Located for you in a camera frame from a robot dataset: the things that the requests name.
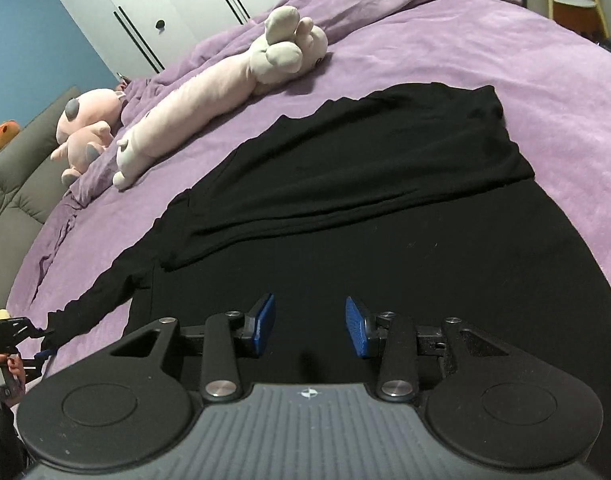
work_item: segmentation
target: gray gripper base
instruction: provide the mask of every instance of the gray gripper base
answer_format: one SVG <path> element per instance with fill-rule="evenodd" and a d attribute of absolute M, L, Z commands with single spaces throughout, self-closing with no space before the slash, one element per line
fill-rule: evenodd
<path fill-rule="evenodd" d="M 416 411 L 362 384 L 257 384 L 207 408 L 188 436 L 150 463 L 76 475 L 39 464 L 32 480 L 599 480 L 580 463 L 522 474 L 468 462 L 436 441 Z"/>

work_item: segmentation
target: silver bolt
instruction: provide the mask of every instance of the silver bolt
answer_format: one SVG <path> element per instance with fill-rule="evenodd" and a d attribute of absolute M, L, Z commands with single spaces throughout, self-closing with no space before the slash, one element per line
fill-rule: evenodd
<path fill-rule="evenodd" d="M 412 393 L 412 385 L 408 381 L 395 379 L 384 382 L 381 391 L 390 397 L 402 397 Z"/>
<path fill-rule="evenodd" d="M 205 391 L 213 397 L 227 397 L 236 391 L 236 384 L 226 380 L 212 381 L 207 383 Z"/>

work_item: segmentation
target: human hand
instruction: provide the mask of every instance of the human hand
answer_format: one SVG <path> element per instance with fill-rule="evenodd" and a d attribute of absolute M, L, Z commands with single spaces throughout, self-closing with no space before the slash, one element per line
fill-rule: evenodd
<path fill-rule="evenodd" d="M 8 399 L 5 401 L 5 404 L 11 408 L 15 406 L 25 395 L 26 392 L 26 374 L 25 368 L 23 368 L 23 361 L 21 360 L 19 355 L 15 355 L 9 357 L 5 354 L 0 354 L 0 364 L 3 364 L 5 361 L 8 363 L 8 368 L 10 369 L 10 373 L 18 379 L 18 396 L 13 399 Z"/>

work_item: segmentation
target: blue wall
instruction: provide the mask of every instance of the blue wall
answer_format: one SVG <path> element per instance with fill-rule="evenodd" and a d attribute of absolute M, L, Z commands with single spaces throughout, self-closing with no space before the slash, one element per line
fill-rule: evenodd
<path fill-rule="evenodd" d="M 25 126 L 70 86 L 116 85 L 59 0 L 0 0 L 0 124 Z"/>

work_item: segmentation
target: purple bedsheet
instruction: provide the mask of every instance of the purple bedsheet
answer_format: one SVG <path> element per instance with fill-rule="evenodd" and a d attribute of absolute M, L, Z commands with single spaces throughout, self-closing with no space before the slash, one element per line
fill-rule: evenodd
<path fill-rule="evenodd" d="M 327 61 L 313 74 L 214 121 L 122 193 L 111 187 L 113 144 L 46 222 L 16 277 L 9 311 L 45 326 L 47 312 L 87 290 L 177 193 L 280 115 L 304 117 L 328 99 L 360 98 L 402 82 L 494 85 L 511 137 L 611 283 L 611 54 L 509 1 L 282 0 L 326 30 Z M 204 41 L 150 81 L 133 82 L 123 123 L 138 121 L 208 65 L 247 49 L 262 33 L 263 18 Z M 51 371 L 118 339 L 127 314 L 126 304 L 71 341 Z M 27 341 L 21 349 L 32 354 L 38 342 Z"/>

